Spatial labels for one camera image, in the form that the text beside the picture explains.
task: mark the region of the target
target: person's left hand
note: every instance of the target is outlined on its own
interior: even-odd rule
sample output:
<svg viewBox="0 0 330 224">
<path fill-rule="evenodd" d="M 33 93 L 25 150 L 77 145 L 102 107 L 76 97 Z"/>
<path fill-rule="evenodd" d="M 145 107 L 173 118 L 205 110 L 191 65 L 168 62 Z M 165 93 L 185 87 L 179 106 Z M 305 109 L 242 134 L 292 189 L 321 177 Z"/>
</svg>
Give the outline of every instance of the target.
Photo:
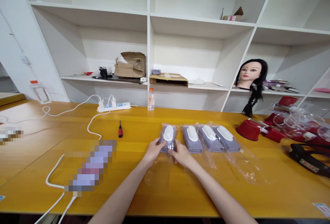
<svg viewBox="0 0 330 224">
<path fill-rule="evenodd" d="M 165 146 L 166 142 L 162 142 L 161 144 L 157 145 L 159 141 L 159 137 L 153 140 L 147 149 L 142 161 L 144 161 L 149 167 L 152 165 L 154 160 L 157 158 L 158 154 L 160 153 L 162 147 Z"/>
</svg>

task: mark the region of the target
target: power strip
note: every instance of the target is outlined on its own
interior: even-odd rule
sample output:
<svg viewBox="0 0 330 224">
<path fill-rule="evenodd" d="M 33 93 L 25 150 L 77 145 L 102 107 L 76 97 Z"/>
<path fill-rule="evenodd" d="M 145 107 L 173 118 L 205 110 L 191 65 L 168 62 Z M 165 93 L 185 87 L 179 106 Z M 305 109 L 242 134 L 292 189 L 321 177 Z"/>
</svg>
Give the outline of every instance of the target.
<svg viewBox="0 0 330 224">
<path fill-rule="evenodd" d="M 112 107 L 112 104 L 101 106 L 99 103 L 97 111 L 98 112 L 108 112 L 108 111 L 117 111 L 117 110 L 125 110 L 125 109 L 131 109 L 130 102 L 117 103 L 116 107 Z"/>
</svg>

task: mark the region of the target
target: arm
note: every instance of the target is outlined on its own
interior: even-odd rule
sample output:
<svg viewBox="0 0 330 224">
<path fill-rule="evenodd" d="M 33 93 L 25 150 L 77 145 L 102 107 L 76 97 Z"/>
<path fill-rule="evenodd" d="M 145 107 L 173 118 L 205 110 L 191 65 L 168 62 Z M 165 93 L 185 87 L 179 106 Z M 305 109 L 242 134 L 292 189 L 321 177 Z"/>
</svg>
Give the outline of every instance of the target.
<svg viewBox="0 0 330 224">
<path fill-rule="evenodd" d="M 199 179 L 227 224 L 257 223 L 255 219 L 192 157 L 185 145 L 175 140 L 177 152 L 169 153 Z"/>
<path fill-rule="evenodd" d="M 122 223 L 128 208 L 131 205 L 138 186 L 153 161 L 158 156 L 165 142 L 157 145 L 158 138 L 152 141 L 143 159 L 127 178 L 119 185 L 115 192 L 108 198 L 99 211 L 89 221 L 89 224 L 119 224 Z"/>
</svg>

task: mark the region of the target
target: screwdriver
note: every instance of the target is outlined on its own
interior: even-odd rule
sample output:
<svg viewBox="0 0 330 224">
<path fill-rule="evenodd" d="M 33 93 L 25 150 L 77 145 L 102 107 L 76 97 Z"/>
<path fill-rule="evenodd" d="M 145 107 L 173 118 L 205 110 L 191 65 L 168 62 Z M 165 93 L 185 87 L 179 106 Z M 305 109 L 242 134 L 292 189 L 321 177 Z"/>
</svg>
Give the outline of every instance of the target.
<svg viewBox="0 0 330 224">
<path fill-rule="evenodd" d="M 118 137 L 119 138 L 122 138 L 123 137 L 123 130 L 121 128 L 121 120 L 119 121 Z"/>
</svg>

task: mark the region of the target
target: cardboard piece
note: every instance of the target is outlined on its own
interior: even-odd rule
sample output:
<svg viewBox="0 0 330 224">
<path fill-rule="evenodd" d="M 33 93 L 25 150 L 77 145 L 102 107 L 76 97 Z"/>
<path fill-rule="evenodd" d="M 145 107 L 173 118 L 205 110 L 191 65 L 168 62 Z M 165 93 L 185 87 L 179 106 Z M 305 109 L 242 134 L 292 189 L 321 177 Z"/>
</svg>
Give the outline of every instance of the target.
<svg viewBox="0 0 330 224">
<path fill-rule="evenodd" d="M 160 75 L 152 74 L 149 76 L 150 85 L 188 87 L 188 80 L 180 74 L 161 73 Z"/>
<path fill-rule="evenodd" d="M 122 57 L 128 64 L 118 62 L 116 58 L 114 75 L 120 77 L 145 77 L 146 57 L 141 52 L 122 52 Z"/>
<path fill-rule="evenodd" d="M 224 16 L 223 18 L 220 17 L 220 19 L 228 20 L 228 21 L 240 21 L 243 14 L 244 13 L 242 7 L 239 7 L 239 9 L 234 13 L 234 15 Z"/>
</svg>

